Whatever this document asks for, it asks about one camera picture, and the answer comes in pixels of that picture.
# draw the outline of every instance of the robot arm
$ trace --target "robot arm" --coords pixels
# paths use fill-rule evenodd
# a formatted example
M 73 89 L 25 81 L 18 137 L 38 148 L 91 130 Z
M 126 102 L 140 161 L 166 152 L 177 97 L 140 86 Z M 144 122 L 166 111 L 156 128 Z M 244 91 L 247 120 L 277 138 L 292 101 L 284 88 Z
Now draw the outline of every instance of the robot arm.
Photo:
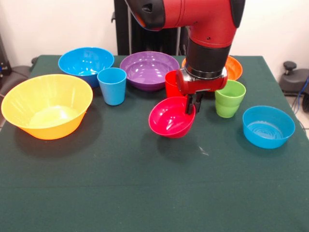
M 126 0 L 139 24 L 149 30 L 189 26 L 184 69 L 177 72 L 178 87 L 188 94 L 187 113 L 193 95 L 199 110 L 201 92 L 222 89 L 227 82 L 225 63 L 245 0 Z

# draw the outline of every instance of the red cup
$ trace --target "red cup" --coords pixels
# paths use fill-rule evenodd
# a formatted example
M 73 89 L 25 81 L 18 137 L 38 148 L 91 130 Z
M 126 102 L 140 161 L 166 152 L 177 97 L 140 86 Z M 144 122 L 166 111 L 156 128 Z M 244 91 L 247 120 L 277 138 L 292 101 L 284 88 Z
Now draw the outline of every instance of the red cup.
M 165 90 L 167 98 L 184 97 L 184 95 L 181 94 L 177 87 L 176 72 L 176 70 L 173 70 L 165 75 Z

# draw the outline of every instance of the pink bowl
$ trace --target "pink bowl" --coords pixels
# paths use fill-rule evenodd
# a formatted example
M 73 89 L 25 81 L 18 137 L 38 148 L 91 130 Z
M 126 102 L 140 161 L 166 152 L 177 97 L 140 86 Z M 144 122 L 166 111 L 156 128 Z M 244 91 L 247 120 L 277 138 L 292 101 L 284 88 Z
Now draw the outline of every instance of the pink bowl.
M 194 122 L 195 107 L 192 114 L 185 113 L 187 98 L 171 97 L 156 105 L 149 115 L 150 129 L 168 138 L 184 137 Z

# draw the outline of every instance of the blue cup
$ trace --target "blue cup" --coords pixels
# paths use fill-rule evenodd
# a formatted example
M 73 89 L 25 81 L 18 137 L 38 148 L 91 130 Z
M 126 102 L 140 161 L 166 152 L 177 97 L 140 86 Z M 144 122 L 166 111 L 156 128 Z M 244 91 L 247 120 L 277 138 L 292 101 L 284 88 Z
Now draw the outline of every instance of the blue cup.
M 98 73 L 98 82 L 104 101 L 108 105 L 120 105 L 125 100 L 126 72 L 119 68 L 108 68 Z

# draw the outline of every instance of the green cup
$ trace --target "green cup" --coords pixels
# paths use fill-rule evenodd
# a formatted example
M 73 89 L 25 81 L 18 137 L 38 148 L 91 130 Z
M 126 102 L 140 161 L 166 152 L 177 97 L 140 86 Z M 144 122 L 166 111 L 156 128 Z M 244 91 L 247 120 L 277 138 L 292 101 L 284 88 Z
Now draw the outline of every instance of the green cup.
M 223 89 L 215 92 L 216 111 L 220 117 L 234 116 L 246 94 L 246 87 L 233 80 L 228 80 Z

